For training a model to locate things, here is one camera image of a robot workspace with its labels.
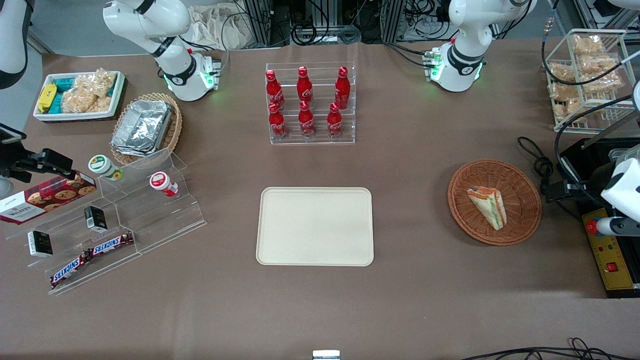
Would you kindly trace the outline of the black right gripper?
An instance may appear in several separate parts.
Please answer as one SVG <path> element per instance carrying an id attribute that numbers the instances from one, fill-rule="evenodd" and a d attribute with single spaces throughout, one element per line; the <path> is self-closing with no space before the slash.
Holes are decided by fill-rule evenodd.
<path id="1" fill-rule="evenodd" d="M 22 146 L 2 146 L 0 171 L 3 178 L 30 183 L 32 173 L 55 174 L 74 179 L 73 160 L 50 148 L 32 152 Z"/>

